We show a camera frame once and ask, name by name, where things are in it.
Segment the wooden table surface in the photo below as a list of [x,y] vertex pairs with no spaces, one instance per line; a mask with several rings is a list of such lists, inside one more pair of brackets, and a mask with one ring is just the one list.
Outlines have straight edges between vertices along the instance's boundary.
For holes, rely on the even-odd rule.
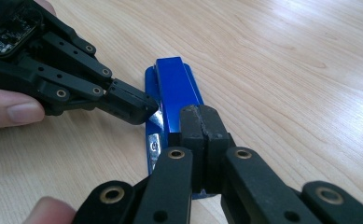
[[[363,0],[50,2],[115,77],[143,90],[157,58],[181,56],[238,146],[292,188],[324,180],[363,202]],[[1,129],[0,224],[145,176],[145,126],[97,109]],[[226,223],[219,196],[193,202],[191,223]]]

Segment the human hand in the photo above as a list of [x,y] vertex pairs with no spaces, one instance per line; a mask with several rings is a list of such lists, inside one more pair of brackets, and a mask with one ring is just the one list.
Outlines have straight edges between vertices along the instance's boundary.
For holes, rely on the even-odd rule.
[[38,201],[23,224],[71,224],[76,211],[68,204],[45,197]]
[[[55,15],[49,2],[35,1]],[[0,90],[0,128],[38,122],[44,116],[44,108],[36,99],[21,93]]]

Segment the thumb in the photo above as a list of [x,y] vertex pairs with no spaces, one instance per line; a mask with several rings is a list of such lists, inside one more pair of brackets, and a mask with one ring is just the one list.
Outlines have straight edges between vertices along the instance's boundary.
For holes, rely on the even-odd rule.
[[37,122],[44,116],[44,109],[36,99],[0,90],[0,128]]

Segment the black circuit board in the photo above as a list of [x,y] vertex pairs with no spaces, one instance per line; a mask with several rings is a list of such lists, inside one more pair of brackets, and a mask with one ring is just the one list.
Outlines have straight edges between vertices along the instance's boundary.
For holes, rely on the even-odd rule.
[[0,56],[8,55],[42,22],[41,14],[30,8],[23,8],[0,25]]

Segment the light wood grain surface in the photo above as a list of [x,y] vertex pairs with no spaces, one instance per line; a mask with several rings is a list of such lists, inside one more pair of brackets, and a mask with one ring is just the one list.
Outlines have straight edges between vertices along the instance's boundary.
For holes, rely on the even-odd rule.
[[[325,180],[363,202],[363,0],[50,2],[115,77],[143,90],[157,58],[181,56],[238,146],[290,187]],[[100,110],[1,129],[0,224],[145,176],[144,125]],[[193,202],[191,223],[226,223],[219,197]]]

